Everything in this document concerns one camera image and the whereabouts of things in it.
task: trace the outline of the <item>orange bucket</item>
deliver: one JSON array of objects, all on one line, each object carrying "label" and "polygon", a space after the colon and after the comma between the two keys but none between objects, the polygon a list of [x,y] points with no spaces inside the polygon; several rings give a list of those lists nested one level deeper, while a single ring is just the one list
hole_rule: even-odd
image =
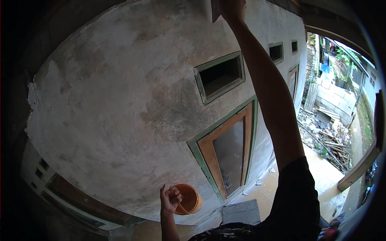
[{"label": "orange bucket", "polygon": [[174,185],[182,195],[182,201],[178,204],[175,214],[188,215],[198,212],[202,207],[202,197],[197,190],[189,184]]}]

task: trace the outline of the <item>ventilation opening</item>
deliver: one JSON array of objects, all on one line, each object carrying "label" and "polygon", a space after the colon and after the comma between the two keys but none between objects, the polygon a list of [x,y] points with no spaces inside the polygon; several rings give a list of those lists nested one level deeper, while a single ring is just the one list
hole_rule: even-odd
[{"label": "ventilation opening", "polygon": [[283,42],[269,44],[269,56],[275,64],[283,61]]},{"label": "ventilation opening", "polygon": [[48,168],[49,168],[49,165],[47,164],[47,162],[42,158],[42,159],[40,159],[40,161],[39,161],[39,164],[40,164],[40,166],[44,169],[44,170],[48,170]]},{"label": "ventilation opening", "polygon": [[219,63],[200,72],[206,96],[222,89],[231,82],[241,79],[239,57]]},{"label": "ventilation opening", "polygon": [[292,41],[292,54],[296,54],[298,52],[298,41]]},{"label": "ventilation opening", "polygon": [[35,175],[37,175],[37,177],[41,179],[43,176],[43,173],[41,171],[39,171],[39,169],[36,169]]}]

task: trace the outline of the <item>wet plaster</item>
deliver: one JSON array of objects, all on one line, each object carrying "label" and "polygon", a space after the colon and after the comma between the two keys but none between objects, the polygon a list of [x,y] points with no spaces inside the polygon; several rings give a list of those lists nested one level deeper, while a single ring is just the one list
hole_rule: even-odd
[{"label": "wet plaster", "polygon": [[[212,24],[206,1],[137,1],[115,6],[71,34],[29,86],[26,132],[45,161],[95,199],[159,221],[159,188],[188,183],[200,212],[176,217],[199,224],[221,203],[187,141],[252,97],[246,82],[204,106],[193,67],[240,50],[226,22]],[[300,60],[296,109],[304,85],[302,20],[266,1],[249,2],[246,22],[268,51],[284,43],[278,69]],[[292,56],[291,39],[299,52]],[[267,168],[271,138],[259,110],[249,183]]]}]

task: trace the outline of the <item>bucket handle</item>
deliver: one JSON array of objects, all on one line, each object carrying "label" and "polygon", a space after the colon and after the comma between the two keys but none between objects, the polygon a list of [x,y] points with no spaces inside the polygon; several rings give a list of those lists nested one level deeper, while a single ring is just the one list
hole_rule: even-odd
[{"label": "bucket handle", "polygon": [[[175,186],[171,186],[171,187],[170,187],[170,191],[175,191],[175,190],[178,190]],[[190,214],[190,212],[186,211],[186,209],[181,205],[181,203],[178,203],[178,206],[182,209],[182,211],[183,211],[186,215]]]}]

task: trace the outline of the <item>black t-shirt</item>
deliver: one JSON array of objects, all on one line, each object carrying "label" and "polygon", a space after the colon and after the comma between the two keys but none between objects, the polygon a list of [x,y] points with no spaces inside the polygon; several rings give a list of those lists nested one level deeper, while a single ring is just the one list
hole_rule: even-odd
[{"label": "black t-shirt", "polygon": [[193,236],[189,241],[212,240],[317,240],[320,210],[315,181],[306,157],[279,173],[271,213],[260,224],[228,223]]}]

